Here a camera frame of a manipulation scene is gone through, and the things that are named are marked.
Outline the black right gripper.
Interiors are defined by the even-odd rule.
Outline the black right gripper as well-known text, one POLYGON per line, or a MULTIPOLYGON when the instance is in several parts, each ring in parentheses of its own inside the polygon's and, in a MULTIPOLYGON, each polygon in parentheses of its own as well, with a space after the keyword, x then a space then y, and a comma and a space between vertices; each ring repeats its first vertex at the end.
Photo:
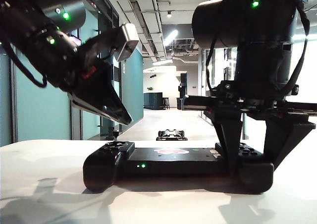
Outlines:
MULTIPOLYGON (((183 110, 215 111, 216 109, 243 112, 264 118, 280 113, 300 113, 317 115, 316 103, 289 102, 286 97, 298 94, 298 85, 286 94, 273 85, 263 83, 249 84, 233 80, 221 81, 210 89, 208 96, 185 95, 183 110)), ((237 166, 242 121, 241 113, 213 113, 211 121, 216 130, 221 155, 229 172, 237 166)), ((266 134, 264 156, 274 168, 310 133, 316 125, 307 116, 271 116, 265 120, 266 134)))

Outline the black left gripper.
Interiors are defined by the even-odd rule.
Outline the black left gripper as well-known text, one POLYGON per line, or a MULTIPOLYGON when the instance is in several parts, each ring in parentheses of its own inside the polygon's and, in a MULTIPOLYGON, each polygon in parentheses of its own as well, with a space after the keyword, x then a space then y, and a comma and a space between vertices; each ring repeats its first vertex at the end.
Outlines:
POLYGON ((132 117, 111 84, 103 82, 108 58, 122 54, 122 28, 109 29, 77 48, 70 70, 64 73, 60 89, 68 92, 73 107, 129 125, 132 117))

